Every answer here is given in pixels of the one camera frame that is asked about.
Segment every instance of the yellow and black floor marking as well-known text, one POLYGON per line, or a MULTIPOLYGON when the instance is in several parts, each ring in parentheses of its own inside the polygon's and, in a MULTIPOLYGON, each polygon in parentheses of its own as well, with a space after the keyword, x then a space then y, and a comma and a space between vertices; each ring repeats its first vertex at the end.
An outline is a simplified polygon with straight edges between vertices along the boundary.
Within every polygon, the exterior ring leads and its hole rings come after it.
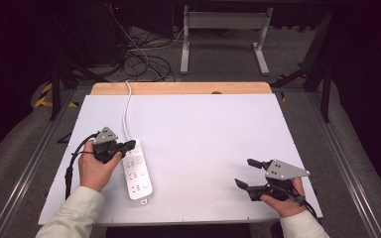
MULTIPOLYGON (((48 96, 48 93, 51 91, 51 89, 52 89, 52 83, 48 82, 45 88, 43 88, 42 94, 40 94, 39 100, 37 100, 35 107, 41 107, 41 106, 53 107, 54 106, 53 102, 46 101, 46 96, 48 96)), ((79 102, 70 102, 68 107, 79 107, 79 102)))

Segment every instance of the forearm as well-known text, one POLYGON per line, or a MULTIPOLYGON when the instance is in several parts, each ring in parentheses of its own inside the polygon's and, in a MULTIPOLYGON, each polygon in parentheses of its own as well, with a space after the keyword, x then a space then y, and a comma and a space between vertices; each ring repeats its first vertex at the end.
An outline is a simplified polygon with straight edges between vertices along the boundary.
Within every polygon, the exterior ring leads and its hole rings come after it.
POLYGON ((323 227, 306 210, 297 215, 280 218, 283 227, 284 237, 286 238, 327 238, 323 227))
POLYGON ((36 237, 89 237, 103 203, 100 192, 78 187, 36 237))

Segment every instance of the white power strip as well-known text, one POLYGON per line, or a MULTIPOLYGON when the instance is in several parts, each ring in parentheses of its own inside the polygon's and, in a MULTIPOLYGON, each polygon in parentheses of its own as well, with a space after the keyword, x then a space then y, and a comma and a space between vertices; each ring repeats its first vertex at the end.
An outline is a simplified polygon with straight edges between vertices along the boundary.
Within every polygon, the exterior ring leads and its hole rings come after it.
POLYGON ((153 195, 153 186, 141 143, 138 140, 135 141, 135 149, 126 153, 125 158, 122 159, 122 163, 129 197, 145 205, 153 195))

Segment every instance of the black cable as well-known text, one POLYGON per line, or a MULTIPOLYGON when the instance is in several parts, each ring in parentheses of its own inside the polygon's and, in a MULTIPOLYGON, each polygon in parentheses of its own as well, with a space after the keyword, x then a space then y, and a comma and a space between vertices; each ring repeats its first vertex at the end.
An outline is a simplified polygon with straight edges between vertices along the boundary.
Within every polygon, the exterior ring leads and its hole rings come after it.
POLYGON ((97 135, 98 133, 92 134, 88 136, 87 138, 85 138, 85 140, 83 140, 81 144, 79 144, 79 146, 76 148, 75 152, 72 153, 72 158, 70 159, 69 167, 66 168, 66 173, 64 175, 64 184, 66 185, 66 189, 64 192, 64 199, 67 199, 70 196, 70 186, 72 185, 73 162, 75 161, 76 157, 80 154, 79 150, 81 149, 83 145, 85 145, 85 143, 89 139, 95 138, 97 137, 97 135))

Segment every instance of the person's left hand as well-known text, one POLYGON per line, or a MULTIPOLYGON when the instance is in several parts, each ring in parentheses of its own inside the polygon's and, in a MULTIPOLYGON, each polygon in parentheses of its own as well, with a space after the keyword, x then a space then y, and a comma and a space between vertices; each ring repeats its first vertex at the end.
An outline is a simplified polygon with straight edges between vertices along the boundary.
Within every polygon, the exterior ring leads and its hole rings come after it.
POLYGON ((116 153, 109 162, 102 164, 92 154, 92 141, 85 143, 83 151, 78 160, 79 185, 101 191, 109 183, 114 169, 120 162, 120 152, 116 153))

